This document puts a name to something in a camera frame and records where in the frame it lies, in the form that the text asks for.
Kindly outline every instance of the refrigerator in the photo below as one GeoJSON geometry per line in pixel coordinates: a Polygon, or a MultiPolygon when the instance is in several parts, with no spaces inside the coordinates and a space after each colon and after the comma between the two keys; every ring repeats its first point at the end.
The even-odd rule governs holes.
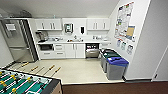
{"type": "Polygon", "coordinates": [[[0,21],[0,29],[14,62],[38,60],[27,19],[3,19],[0,21]]]}

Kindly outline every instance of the gray trash can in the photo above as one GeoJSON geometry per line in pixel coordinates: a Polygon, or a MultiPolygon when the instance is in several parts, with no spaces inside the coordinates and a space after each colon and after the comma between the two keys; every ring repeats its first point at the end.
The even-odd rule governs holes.
{"type": "Polygon", "coordinates": [[[111,57],[107,61],[107,79],[108,80],[121,80],[125,68],[129,64],[128,61],[121,57],[111,57]]]}
{"type": "Polygon", "coordinates": [[[117,54],[116,52],[115,53],[114,52],[105,53],[103,55],[103,71],[104,71],[104,73],[107,72],[107,63],[108,63],[107,58],[110,58],[110,57],[121,57],[121,56],[119,54],[117,54]]]}
{"type": "Polygon", "coordinates": [[[106,58],[104,57],[105,53],[116,53],[114,50],[111,49],[105,49],[105,50],[100,50],[100,54],[101,54],[101,67],[103,68],[103,63],[106,62],[106,58]]]}

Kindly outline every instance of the gray floor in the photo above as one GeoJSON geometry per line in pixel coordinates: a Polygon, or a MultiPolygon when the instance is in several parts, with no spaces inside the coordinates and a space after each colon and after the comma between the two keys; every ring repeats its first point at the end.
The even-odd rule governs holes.
{"type": "MultiPolygon", "coordinates": [[[[11,69],[16,69],[22,64],[15,64],[11,69]]],[[[100,66],[99,59],[62,59],[62,60],[40,60],[36,63],[19,68],[18,71],[28,73],[32,68],[38,68],[30,74],[35,74],[38,70],[44,67],[37,75],[43,75],[51,66],[55,65],[52,70],[44,76],[51,77],[55,70],[61,69],[55,73],[52,78],[61,79],[62,84],[87,84],[87,83],[117,83],[124,82],[121,80],[108,80],[106,74],[100,66]]]]}

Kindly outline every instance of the dishwasher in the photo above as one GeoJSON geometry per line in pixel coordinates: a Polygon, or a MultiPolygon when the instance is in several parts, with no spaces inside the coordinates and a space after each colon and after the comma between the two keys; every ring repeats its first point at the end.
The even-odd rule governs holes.
{"type": "Polygon", "coordinates": [[[86,43],[86,58],[98,58],[99,43],[86,43]]]}

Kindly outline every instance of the baseboard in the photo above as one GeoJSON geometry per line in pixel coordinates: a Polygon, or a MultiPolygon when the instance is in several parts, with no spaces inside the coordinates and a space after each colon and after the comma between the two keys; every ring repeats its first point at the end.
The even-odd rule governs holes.
{"type": "Polygon", "coordinates": [[[152,79],[133,79],[127,80],[124,76],[122,77],[125,83],[139,83],[139,82],[151,82],[152,79]]]}

